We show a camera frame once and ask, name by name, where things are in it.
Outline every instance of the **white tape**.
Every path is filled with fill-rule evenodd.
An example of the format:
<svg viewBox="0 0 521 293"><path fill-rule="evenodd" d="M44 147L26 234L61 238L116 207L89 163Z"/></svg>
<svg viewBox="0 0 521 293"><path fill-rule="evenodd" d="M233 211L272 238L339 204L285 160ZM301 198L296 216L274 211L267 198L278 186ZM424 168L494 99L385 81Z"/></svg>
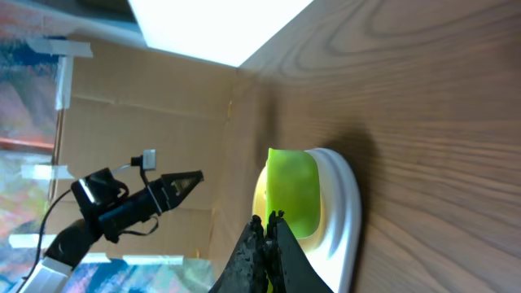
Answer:
<svg viewBox="0 0 521 293"><path fill-rule="evenodd" d="M107 264L111 260L108 259L107 254L103 252L90 252L81 260L82 264Z"/></svg>
<svg viewBox="0 0 521 293"><path fill-rule="evenodd" d="M60 57L58 62L58 78L56 89L55 109L69 109L71 107L72 70L74 57Z"/></svg>
<svg viewBox="0 0 521 293"><path fill-rule="evenodd" d="M182 265L184 256L123 256L127 265Z"/></svg>
<svg viewBox="0 0 521 293"><path fill-rule="evenodd" d="M33 51L41 54L66 55L93 58L90 43L68 40L50 40L45 38L29 38L25 40Z"/></svg>
<svg viewBox="0 0 521 293"><path fill-rule="evenodd" d="M43 235L42 248L48 248L55 238L56 234ZM38 245L38 234L11 234L9 245L13 248L35 248Z"/></svg>
<svg viewBox="0 0 521 293"><path fill-rule="evenodd" d="M68 172L67 166L51 166L43 164L22 165L22 178L51 180L51 179L74 179Z"/></svg>

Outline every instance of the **black cable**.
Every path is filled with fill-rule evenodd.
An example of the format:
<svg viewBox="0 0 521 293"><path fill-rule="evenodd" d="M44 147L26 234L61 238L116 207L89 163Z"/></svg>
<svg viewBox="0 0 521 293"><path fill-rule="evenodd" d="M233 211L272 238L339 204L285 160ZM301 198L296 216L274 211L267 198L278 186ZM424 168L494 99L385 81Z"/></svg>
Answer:
<svg viewBox="0 0 521 293"><path fill-rule="evenodd" d="M147 235L150 235L150 234L154 233L154 231L156 231L157 228L160 227L160 221L157 219L157 216L152 216L152 218L155 219L155 225L154 225L154 227L152 227L152 229L148 233L141 233L141 232L132 231L132 230L123 230L123 231L121 231L121 233L122 234L130 234L130 235L134 235L134 236L147 236Z"/></svg>
<svg viewBox="0 0 521 293"><path fill-rule="evenodd" d="M71 192L71 190L67 190L65 192L63 192L52 204L51 206L49 207L49 210L47 210L45 216L43 216L43 220L42 220L42 224L40 225L40 233L38 235L38 245L36 246L36 258L34 260L34 264L33 264L33 267L31 268L31 270L29 271L29 274L27 275L27 277L23 277L24 279L24 282L22 283L22 286L20 286L18 288L18 291L16 291L17 293L20 292L20 290L22 290L22 288L25 286L25 283L27 282L27 280L29 280L29 278L31 277L31 275L33 274L36 266L38 265L38 261L40 261L40 253L42 252L42 241L43 241L43 232L46 228L46 222L47 222L47 217L49 217L50 215L50 211L52 211L53 208L55 208L55 205L63 198L65 197L65 195L67 195L69 192Z"/></svg>

